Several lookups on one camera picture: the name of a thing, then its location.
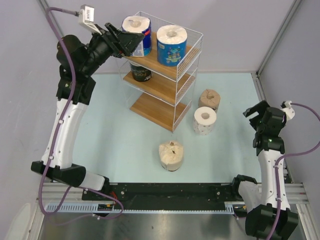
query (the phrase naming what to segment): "shelf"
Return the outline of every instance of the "shelf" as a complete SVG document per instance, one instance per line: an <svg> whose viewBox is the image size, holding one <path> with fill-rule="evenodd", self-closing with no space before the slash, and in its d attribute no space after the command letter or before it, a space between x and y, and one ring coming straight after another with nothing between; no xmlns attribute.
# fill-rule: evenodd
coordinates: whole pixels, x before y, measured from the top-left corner
<svg viewBox="0 0 320 240"><path fill-rule="evenodd" d="M160 98L171 105L176 104L176 82L169 80L168 78L161 76L155 72L152 73L152 78L145 82L136 81L131 71L123 78L123 80L128 83L144 90L145 92ZM183 88L183 91L186 92L188 87L194 82L195 77L190 76L189 74L183 75L179 80L177 86L177 92L186 84L187 87Z"/></svg>
<svg viewBox="0 0 320 240"><path fill-rule="evenodd" d="M186 46L186 54L190 51L192 46ZM198 53L197 49L192 50L192 56L196 56ZM176 80L177 78L177 67L176 66L165 66L158 62L157 59L157 33L152 33L152 50L151 52L144 57L133 57L133 56L126 56L126 58L134 63L142 65L147 69L152 70L153 72L160 73L172 80ZM194 58L188 58L188 62L184 62L185 65L189 65Z"/></svg>
<svg viewBox="0 0 320 240"><path fill-rule="evenodd" d="M130 110L173 132L174 114L177 120L186 107L185 104L179 103L175 109L174 106L143 93Z"/></svg>

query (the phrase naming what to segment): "gray wall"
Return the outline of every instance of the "gray wall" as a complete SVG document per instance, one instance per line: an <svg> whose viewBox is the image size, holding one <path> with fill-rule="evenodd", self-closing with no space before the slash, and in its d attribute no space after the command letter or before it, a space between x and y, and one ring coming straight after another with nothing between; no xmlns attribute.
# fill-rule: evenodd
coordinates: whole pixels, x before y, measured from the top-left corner
<svg viewBox="0 0 320 240"><path fill-rule="evenodd" d="M0 239L25 203L34 203L41 158L54 122L59 82L56 40L35 0L0 8Z"/></svg>
<svg viewBox="0 0 320 240"><path fill-rule="evenodd" d="M320 1L305 0L278 48L262 72L261 81L270 104L291 100L320 113ZM320 123L307 110L295 107L296 115L283 131L287 153L315 146ZM315 218L320 224L320 150L287 159L295 182L303 182Z"/></svg>
<svg viewBox="0 0 320 240"><path fill-rule="evenodd" d="M94 6L95 22L119 27L126 16L143 11L203 33L201 71L256 71L294 0L47 0L52 7L78 10ZM64 34L87 43L91 37L76 19L56 14ZM109 61L99 72L118 72Z"/></svg>

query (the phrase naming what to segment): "cable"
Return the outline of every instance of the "cable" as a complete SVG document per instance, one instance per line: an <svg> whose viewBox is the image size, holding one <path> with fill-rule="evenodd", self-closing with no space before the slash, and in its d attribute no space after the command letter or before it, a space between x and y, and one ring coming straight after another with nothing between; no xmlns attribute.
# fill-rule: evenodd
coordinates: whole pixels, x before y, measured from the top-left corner
<svg viewBox="0 0 320 240"><path fill-rule="evenodd" d="M70 103L71 103L71 101L72 101L72 98L73 98L73 96L74 96L74 93L75 93L75 89L76 89L76 71L75 71L75 67L74 67L74 64L73 64L73 62L72 62L71 56L70 56L70 54L69 54L69 52L68 52L67 46L65 45L64 41L62 40L62 37L59 35L58 30L56 29L53 21L52 21L51 18L50 18L50 13L51 13L51 11L58 11L58 12L62 12L62 13L71 14L71 15L74 15L74 16L78 16L78 12L76 12L76 11L70 11L70 10L66 10L66 9L62 9L62 8L58 8L58 7L49 7L49 8L47 8L46 11L45 11L45 17L46 17L46 19L47 19L47 21L48 21L48 23L49 23L52 31L54 32L54 35L55 35L56 38L58 39L58 41L59 41L59 43L60 43L60 45L61 45L61 47L62 47L62 49L63 49L63 51L64 51L64 54L65 54L65 56L66 56L66 59L67 59L67 61L68 61L68 63L69 63L70 70L71 70L71 89L70 89L70 95L69 95L69 97L68 97L68 99L67 99L67 102L66 102L66 104L65 104L65 106L64 106L64 108L63 108L63 110L62 110L62 112L61 112L60 118L59 118L59 120L62 120L62 122L63 122L63 119L64 119L64 116L65 116L65 114L66 114L66 111L67 111L67 109L68 109L68 107L69 107L69 105L70 105ZM44 171L43 171L43 174L42 174L42 177L41 177L41 180L40 180L39 190L38 190L39 207L40 207L41 212L42 212L45 216L47 216L47 217L48 217L48 216L51 216L52 214L55 214L56 212L59 211L59 209L61 208L64 200L65 200L66 197L67 197L67 194L68 194L69 190L71 189L71 186L69 186L69 187L66 189L65 193L63 194L63 197L62 197L60 203L58 204L57 208L56 208L53 212L47 212L47 211L45 210L44 204L43 204L43 199L42 199L42 191L43 191L43 187L44 187L45 178L46 178L46 175L47 175L47 173L48 173L48 169L49 169L49 167L50 167L50 163L51 163L51 161L52 161L52 159L53 159L53 153L54 153L55 144L56 144L56 141L57 141L57 137L58 137L60 125L61 125L61 124L58 123L57 126L56 126L56 128L55 128L55 130L54 130L54 134L53 134L53 137L52 137L52 143L51 143L50 151L49 151L49 158L48 158L48 161L47 161L46 166L45 166L45 168L44 168ZM124 211L124 206L122 205L122 203L121 203L118 199L116 199L116 198L114 198L114 197L111 197L111 196L108 196L108 195L106 195L106 194L103 194L103 193L101 193L101 192L99 192L99 191L96 191L96 190L93 190L93 189L87 189L87 190L89 190L89 191L91 191L91 192L93 192L93 193L95 193L95 194L101 195L101 196L103 196L103 197L105 197L105 198L111 199L111 200L115 201L116 203L118 203L118 204L121 206L121 211L120 211L120 213L118 213L117 215L111 216L111 217L98 216L98 218L97 218L98 220L99 220L100 218L101 218L101 219L114 219L114 218L117 218L117 217L120 216L120 215L122 214L122 212ZM79 216L79 217L77 217L77 218L74 218L74 219L72 219L72 220L70 220L70 221L68 221L68 222L58 223L58 224L53 223L53 224L55 224L55 225L57 225L57 226L62 226L62 225L69 224L69 223L71 223L71 222L73 222L73 221L76 221L76 220L78 220L78 219L81 219L81 218L84 218L84 217L88 217L88 216L92 216L92 215L91 215L91 214L85 214L85 215Z"/></svg>
<svg viewBox="0 0 320 240"><path fill-rule="evenodd" d="M300 104L300 103L291 103L291 105L295 105L295 106L299 106L305 109L308 109L309 111L311 111L319 120L320 122L320 116L318 115L318 113L313 110L311 107L308 107L306 105ZM279 217L280 217L280 212L281 212L281 189L280 189L280 177L279 177L279 162L284 159L284 158L289 158L289 157L297 157L297 156L302 156L302 155L306 155L309 153L312 153L313 151L315 151L318 147L320 146L320 141L318 142L317 145L315 145L313 148L311 148L308 151L303 151L303 152L299 152L299 153L289 153L289 154L285 154L282 155L281 157L279 157L277 159L277 161L275 162L274 165L274 170L275 170L275 181L276 181L276 196L277 196L277 208L276 208L276 214L275 214L275 219L272 225L272 228L268 234L268 236L266 237L266 240L270 240L272 235L274 234L278 221L279 221Z"/></svg>

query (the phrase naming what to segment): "white table surface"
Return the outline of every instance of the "white table surface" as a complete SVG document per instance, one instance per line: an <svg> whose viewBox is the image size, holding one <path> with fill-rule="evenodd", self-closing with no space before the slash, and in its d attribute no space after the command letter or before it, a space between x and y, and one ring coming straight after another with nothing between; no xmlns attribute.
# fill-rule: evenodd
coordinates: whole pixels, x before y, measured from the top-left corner
<svg viewBox="0 0 320 240"><path fill-rule="evenodd" d="M229 183L237 174L261 181L252 147L255 131L243 112L259 102L249 73L197 75L192 107L174 133L130 111L120 77L95 75L96 86L76 138L73 162L113 183ZM214 130L193 130L193 114L205 89L221 96ZM159 144L176 140L184 162L175 172L160 164Z"/></svg>

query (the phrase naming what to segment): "purple cable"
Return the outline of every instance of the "purple cable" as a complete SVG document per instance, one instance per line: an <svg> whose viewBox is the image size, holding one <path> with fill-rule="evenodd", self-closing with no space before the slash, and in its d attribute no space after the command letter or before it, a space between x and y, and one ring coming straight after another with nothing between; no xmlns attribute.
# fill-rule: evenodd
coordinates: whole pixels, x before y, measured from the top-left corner
<svg viewBox="0 0 320 240"><path fill-rule="evenodd" d="M309 111L311 111L318 118L318 120L320 122L320 116L311 107L308 107L306 105L299 104L299 103L291 103L291 105L295 105L295 106L299 106L299 107L308 109ZM302 156L302 155L309 154L309 153L313 152L314 150L316 150L319 146L320 146L320 141L318 142L317 145L315 145L313 148L311 148L308 151L285 154L285 155L283 155L283 156L281 156L281 157L279 157L277 159L277 161L275 162L275 166L278 166L279 162L284 158L297 157L297 156ZM281 190L280 190L279 167L275 167L274 170L275 170L275 181L276 181L276 196L278 198L277 199L277 208L276 208L276 214L275 214L275 219L274 219L272 228L271 228L268 236L266 237L266 240L270 240L272 235L274 234L274 232L276 230L276 227L277 227L277 224L278 224L278 221L279 221L280 211L281 211Z"/></svg>
<svg viewBox="0 0 320 240"><path fill-rule="evenodd" d="M60 45L61 45L61 47L62 47L62 49L63 49L63 51L64 51L64 54L65 54L65 56L66 56L66 59L67 59L67 61L68 61L68 63L69 63L70 70L71 70L71 90L70 90L70 95L69 95L69 97L68 97L68 99L67 99L67 102L66 102L66 104L65 104L65 106L64 106L64 108L63 108L63 110L62 110L62 112L61 112L60 118L59 118L59 120L63 120L63 119L64 119L64 116L65 116L65 114L66 114L66 111L67 111L67 109L68 109L68 107L69 107L69 105L70 105L70 103L71 103L71 101L72 101L72 98L73 98L73 96L74 96L74 92L75 92L75 88L76 88L76 71L75 71L75 67L74 67L74 64L73 64L73 62L72 62L71 56L70 56L70 54L69 54L69 52L68 52L68 49L67 49L65 43L64 43L63 40L62 40L62 37L59 35L58 30L56 29L54 23L52 22L52 20L51 20L51 18L50 18L50 16L49 16L49 13L51 13L51 11L58 11L58 12L62 12L62 13L71 14L71 15L74 15L74 16L77 16L78 13L77 13L76 11L70 11L70 10L66 10L66 9L62 9L62 8L57 8L57 7L49 7L49 8L47 8L46 11L45 11L45 13L46 13L46 14L45 14L45 17L46 17L46 19L47 19L47 21L48 21L48 23L49 23L52 31L54 32L54 35L55 35L56 38L58 39L58 41L59 41L59 43L60 43ZM58 125L56 126L56 128L55 128L55 130L54 130L54 134L53 134L53 138L52 138L52 143L51 143L50 151L49 151L49 157L52 156L53 153L54 153L55 144L56 144L56 141L57 141L59 129L60 129L60 124L58 123ZM57 206L57 208L56 208L55 211L53 211L53 212L47 212L47 211L45 210L44 204L43 204L43 199L42 199L42 191L43 191L43 186L44 186L45 178L46 178L46 175L47 175L47 172L48 172L50 163L51 163L51 159L48 158L48 161L47 161L47 163L46 163L46 166L45 166L45 168L44 168L44 171L43 171L43 174L42 174L42 177L41 177L41 180L40 180L39 191L38 191L39 207L40 207L41 212L42 212L45 216L50 216L50 215L52 215L52 214L54 214L54 213L56 213L56 212L58 212L58 211L60 210L60 208L61 208L64 200L66 199L66 196L67 196L69 190L71 189L71 186L69 186L69 187L66 189L66 191L65 191L65 193L63 194L63 197L62 197L62 199L61 199L60 203L58 204L58 206ZM105 197L105 198L111 199L111 200L117 202L117 203L121 206L121 211L120 211L120 213L118 213L117 215L112 216L112 217L101 217L101 216L100 216L99 218L102 218L102 219L114 219L114 218L117 218L118 216L120 216L120 215L122 214L122 212L124 211L124 206L122 205L122 203L121 203L119 200L117 200L117 199L115 199L115 198L113 198L113 197L111 197L111 196L108 196L108 195L106 195L106 194L103 194L103 193L101 193L101 192L98 192L98 191L96 191L96 190L93 190L93 189L88 189L88 190L91 191L91 192L93 192L93 193L99 194L99 195L101 195L101 196L103 196L103 197ZM81 219L81 218L84 218L84 217L88 217L88 216L92 216L92 215L91 215L91 214L85 214L85 215L79 216L79 217L77 217L77 218L75 218L75 219L73 219L73 220L70 220L70 221L68 221L68 222L64 222L64 223L60 223L60 224L55 224L55 223L54 223L54 224L57 225L57 226L66 225L66 224L69 224L69 223L71 223L71 222L73 222L73 221L76 221L76 220L78 220L78 219Z"/></svg>

